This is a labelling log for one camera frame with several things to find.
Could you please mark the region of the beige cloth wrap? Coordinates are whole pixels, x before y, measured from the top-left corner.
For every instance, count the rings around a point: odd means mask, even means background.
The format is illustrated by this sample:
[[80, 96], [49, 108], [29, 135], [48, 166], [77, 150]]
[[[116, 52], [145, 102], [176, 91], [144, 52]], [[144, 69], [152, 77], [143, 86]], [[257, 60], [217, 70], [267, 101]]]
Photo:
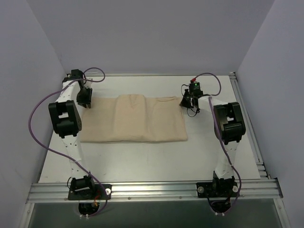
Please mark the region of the beige cloth wrap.
[[179, 97], [94, 97], [83, 111], [80, 141], [179, 142], [188, 139]]

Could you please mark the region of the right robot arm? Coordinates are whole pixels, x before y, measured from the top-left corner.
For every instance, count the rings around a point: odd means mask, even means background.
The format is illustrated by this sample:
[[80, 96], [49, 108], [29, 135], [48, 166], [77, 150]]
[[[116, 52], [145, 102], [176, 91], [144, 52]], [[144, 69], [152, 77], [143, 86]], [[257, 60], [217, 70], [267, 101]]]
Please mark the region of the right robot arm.
[[234, 161], [237, 147], [246, 133], [240, 104], [213, 100], [211, 95], [203, 93], [200, 83], [195, 79], [191, 80], [187, 87], [182, 92], [180, 106], [191, 110], [194, 113], [192, 117], [194, 117], [200, 112], [203, 105], [206, 105], [206, 109], [212, 114], [214, 133], [221, 146], [211, 184], [212, 193], [222, 196], [228, 191], [228, 186], [233, 191], [237, 191]]

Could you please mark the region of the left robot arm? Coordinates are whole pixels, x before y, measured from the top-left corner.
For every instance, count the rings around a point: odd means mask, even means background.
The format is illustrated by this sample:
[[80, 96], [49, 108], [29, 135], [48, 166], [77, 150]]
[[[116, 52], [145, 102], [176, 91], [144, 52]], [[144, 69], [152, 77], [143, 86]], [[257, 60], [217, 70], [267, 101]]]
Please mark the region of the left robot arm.
[[64, 78], [59, 98], [48, 105], [54, 132], [61, 138], [70, 160], [72, 180], [70, 192], [91, 199], [96, 193], [94, 180], [79, 166], [85, 167], [84, 156], [77, 136], [82, 130], [81, 116], [77, 106], [91, 107], [92, 88], [84, 85], [84, 73], [74, 69]]

